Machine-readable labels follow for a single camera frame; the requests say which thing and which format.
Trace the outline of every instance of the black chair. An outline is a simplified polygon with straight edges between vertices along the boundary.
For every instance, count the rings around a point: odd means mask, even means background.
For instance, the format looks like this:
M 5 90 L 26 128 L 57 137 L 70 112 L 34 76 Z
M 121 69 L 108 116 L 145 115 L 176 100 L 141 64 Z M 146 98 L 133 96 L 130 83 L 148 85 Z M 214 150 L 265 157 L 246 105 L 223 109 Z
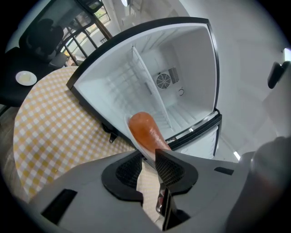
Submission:
M 74 58 L 68 47 L 72 42 L 78 43 L 76 37 L 80 33 L 85 33 L 97 48 L 86 28 L 96 22 L 94 13 L 102 6 L 100 0 L 51 0 L 25 30 L 19 48 L 15 47 L 4 55 L 0 104 L 20 107 L 32 86 L 20 85 L 15 80 L 16 74 L 30 71 L 39 81 L 61 68 L 67 59 L 62 52 L 67 50 Z
M 4 55 L 4 74 L 0 78 L 0 104 L 20 107 L 32 86 L 20 85 L 15 76 L 20 71 L 30 71 L 37 81 L 52 71 L 61 68 L 67 59 L 55 49 L 61 43 L 64 32 L 53 27 L 53 20 L 43 19 L 23 35 L 19 48 L 15 47 Z

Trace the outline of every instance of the floor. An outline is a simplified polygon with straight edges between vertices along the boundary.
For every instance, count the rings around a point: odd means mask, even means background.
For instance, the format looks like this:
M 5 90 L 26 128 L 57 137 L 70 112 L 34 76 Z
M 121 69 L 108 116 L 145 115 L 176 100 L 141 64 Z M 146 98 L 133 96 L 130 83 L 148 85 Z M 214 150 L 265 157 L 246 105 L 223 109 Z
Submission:
M 16 171 L 13 156 L 14 119 L 19 108 L 11 107 L 0 117 L 0 168 L 11 193 L 24 201 L 28 201 Z

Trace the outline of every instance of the yellow checkered tablecloth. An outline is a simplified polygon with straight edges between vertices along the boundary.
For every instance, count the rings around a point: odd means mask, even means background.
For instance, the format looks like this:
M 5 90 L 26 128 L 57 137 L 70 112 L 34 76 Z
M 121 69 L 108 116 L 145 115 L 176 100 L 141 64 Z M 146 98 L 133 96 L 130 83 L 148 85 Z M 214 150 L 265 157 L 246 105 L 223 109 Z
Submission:
M 79 105 L 66 86 L 76 68 L 37 82 L 15 118 L 14 158 L 29 197 L 78 164 L 134 150 L 120 137 L 109 143 L 100 122 Z

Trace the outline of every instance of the mini fridge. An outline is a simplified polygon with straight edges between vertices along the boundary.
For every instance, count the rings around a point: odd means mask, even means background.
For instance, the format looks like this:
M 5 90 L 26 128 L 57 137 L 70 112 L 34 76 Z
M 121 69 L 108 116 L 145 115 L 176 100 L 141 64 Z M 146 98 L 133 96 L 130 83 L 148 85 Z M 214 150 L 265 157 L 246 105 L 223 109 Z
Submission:
M 111 143 L 122 137 L 132 144 L 124 118 L 145 111 L 172 150 L 215 155 L 219 60 L 207 19 L 166 18 L 121 32 L 98 47 L 67 86 L 102 122 Z

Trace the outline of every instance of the white plate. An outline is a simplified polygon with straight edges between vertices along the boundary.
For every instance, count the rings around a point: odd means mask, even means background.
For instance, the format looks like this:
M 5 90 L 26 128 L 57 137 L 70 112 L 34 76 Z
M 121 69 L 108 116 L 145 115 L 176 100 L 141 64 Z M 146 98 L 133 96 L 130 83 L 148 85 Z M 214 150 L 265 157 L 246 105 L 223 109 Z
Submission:
M 37 82 L 35 74 L 29 71 L 20 71 L 15 76 L 16 81 L 24 86 L 31 86 Z

